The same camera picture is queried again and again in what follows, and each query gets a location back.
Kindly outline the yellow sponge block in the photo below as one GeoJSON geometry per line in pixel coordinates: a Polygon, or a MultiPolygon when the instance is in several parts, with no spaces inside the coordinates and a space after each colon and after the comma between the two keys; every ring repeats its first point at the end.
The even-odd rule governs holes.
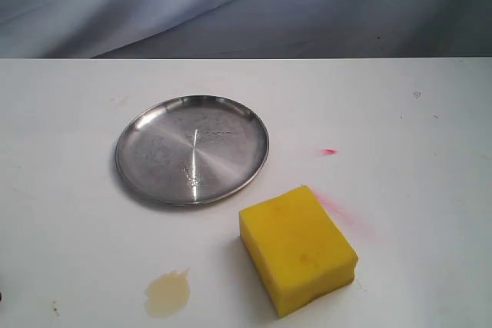
{"type": "Polygon", "coordinates": [[[354,281],[358,256],[307,186],[241,210],[239,228],[280,318],[354,281]]]}

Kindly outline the brownish liquid spill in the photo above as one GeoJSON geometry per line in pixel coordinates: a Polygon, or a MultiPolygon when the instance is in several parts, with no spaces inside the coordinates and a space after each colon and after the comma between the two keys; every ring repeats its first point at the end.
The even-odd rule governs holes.
{"type": "Polygon", "coordinates": [[[165,319],[187,306],[191,295],[188,273],[189,269],[172,271],[149,283],[144,292],[144,308],[149,317],[165,319]]]}

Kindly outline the round steel plate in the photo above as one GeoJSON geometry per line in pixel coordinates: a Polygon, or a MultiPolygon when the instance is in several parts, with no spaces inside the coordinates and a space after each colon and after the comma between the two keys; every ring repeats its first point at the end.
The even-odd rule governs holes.
{"type": "Polygon", "coordinates": [[[214,95],[163,101],[142,112],[115,145],[115,170],[136,196],[198,206],[250,184],[269,154],[264,122],[247,106],[214,95]]]}

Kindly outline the grey backdrop cloth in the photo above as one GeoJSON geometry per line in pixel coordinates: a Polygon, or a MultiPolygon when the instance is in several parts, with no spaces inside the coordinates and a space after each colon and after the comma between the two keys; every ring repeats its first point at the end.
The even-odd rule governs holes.
{"type": "Polygon", "coordinates": [[[491,0],[1,0],[3,58],[490,53],[491,0]]]}

